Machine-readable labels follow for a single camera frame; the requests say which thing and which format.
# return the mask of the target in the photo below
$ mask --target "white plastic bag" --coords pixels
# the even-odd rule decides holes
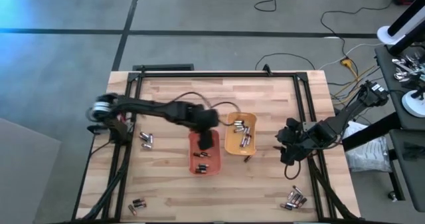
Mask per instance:
[[[350,121],[349,127],[345,130],[344,138],[366,127],[366,125]],[[345,157],[347,158],[350,171],[353,172],[371,170],[392,171],[385,137],[376,138],[362,146],[345,152]]]

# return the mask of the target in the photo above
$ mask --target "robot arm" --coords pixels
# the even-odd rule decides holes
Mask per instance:
[[[204,134],[218,126],[218,113],[215,109],[205,110],[202,104],[184,101],[168,103],[128,98],[118,94],[105,94],[97,97],[93,105],[91,120],[101,122],[111,131],[114,142],[128,142],[128,127],[117,119],[118,114],[133,112],[162,117],[168,122],[183,125],[195,132]],[[203,150],[209,148],[208,142],[199,143]]]
[[[300,123],[293,118],[286,120],[286,127],[276,135],[285,147],[280,149],[280,161],[293,165],[295,161],[306,158],[313,150],[326,149],[333,144],[338,135],[346,128],[350,119],[364,109],[383,106],[388,101],[388,92],[377,83],[366,81],[362,84],[357,100],[346,106],[335,117],[329,117],[318,123]]]

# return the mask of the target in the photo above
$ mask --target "yellow cable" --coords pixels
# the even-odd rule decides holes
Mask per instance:
[[[340,91],[338,91],[338,93],[334,94],[334,96],[337,96],[338,94],[340,94],[346,88],[350,87],[350,85],[352,85],[354,82],[357,82],[357,79],[359,79],[360,77],[362,77],[363,75],[365,75],[365,73],[368,72],[369,70],[371,70],[373,67],[375,67],[375,65],[372,65],[370,68],[368,68],[367,70],[363,71],[355,80],[353,80],[349,84],[345,85]]]
[[[348,69],[353,73],[354,77],[356,77],[356,80],[359,81],[359,77],[357,76],[356,72],[353,70],[353,68],[348,67]]]
[[[356,94],[354,91],[358,90],[359,88],[360,88],[360,87],[357,87],[357,88],[353,89],[353,92],[352,92],[350,95],[348,95],[348,97],[344,98],[344,100],[341,100],[341,101],[339,101],[339,102],[332,103],[332,104],[343,104],[343,103],[345,103],[345,102],[346,102],[346,101],[348,101],[351,97],[353,97],[353,95],[355,95],[355,94]]]

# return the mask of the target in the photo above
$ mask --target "concrete floor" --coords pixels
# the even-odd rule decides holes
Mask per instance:
[[[262,0],[139,0],[133,30],[281,31],[327,33],[322,12],[384,7],[390,0],[277,0],[275,13],[256,11]],[[0,0],[1,28],[122,30],[131,0]],[[395,20],[405,7],[362,11],[357,15],[328,14],[325,22],[340,33],[375,33]],[[105,91],[121,35],[49,35],[0,32],[0,118],[5,118],[62,142],[35,221],[68,220],[86,165],[92,136],[84,112]],[[324,38],[178,37],[130,35],[119,70],[135,64],[193,63],[196,70],[253,70],[261,56],[286,52],[308,58],[316,68],[340,58],[341,41]],[[347,39],[346,51],[375,39]],[[375,63],[373,47],[361,47],[350,57],[360,72]],[[273,69],[311,69],[304,60],[273,56]],[[325,68],[329,82],[347,82],[342,66]],[[371,78],[382,75],[376,72]],[[339,87],[330,86],[335,93]],[[375,108],[371,122],[393,107]],[[425,215],[408,201],[391,203],[387,173],[353,173],[361,214],[373,221],[421,223]]]

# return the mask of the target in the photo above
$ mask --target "wooden table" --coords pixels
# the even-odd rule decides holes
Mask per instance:
[[[317,119],[333,116],[333,107],[323,71],[308,71],[311,95]],[[112,72],[107,92],[123,94],[128,72]],[[305,95],[304,109],[308,110]],[[232,101],[243,112],[257,115],[256,155],[244,163],[243,156],[224,150],[225,127],[215,129],[220,134],[222,169],[214,176],[194,176],[189,173],[187,128],[161,118],[137,116],[126,194],[121,221],[140,222],[201,222],[201,221],[315,221],[317,220],[307,162],[301,162],[301,173],[295,180],[284,177],[280,145],[274,135],[285,126],[287,118],[299,120],[294,82],[291,78],[144,78],[141,98],[166,102],[188,91],[205,95],[211,103]],[[182,98],[194,103],[196,96]],[[220,117],[234,112],[232,106],[217,107]],[[143,130],[154,135],[151,151],[141,148],[137,134]],[[108,135],[97,136],[93,148],[108,141]],[[76,217],[84,216],[104,192],[108,181],[114,145],[96,152],[88,164],[84,187]],[[359,208],[342,147],[325,151],[331,186],[342,202],[359,216]],[[297,165],[289,168],[295,174]],[[301,209],[288,211],[279,207],[286,202],[292,185],[297,185],[308,198]],[[327,213],[321,189],[321,200]],[[144,197],[147,208],[133,216],[127,206],[133,199]],[[114,214],[114,198],[110,215]]]

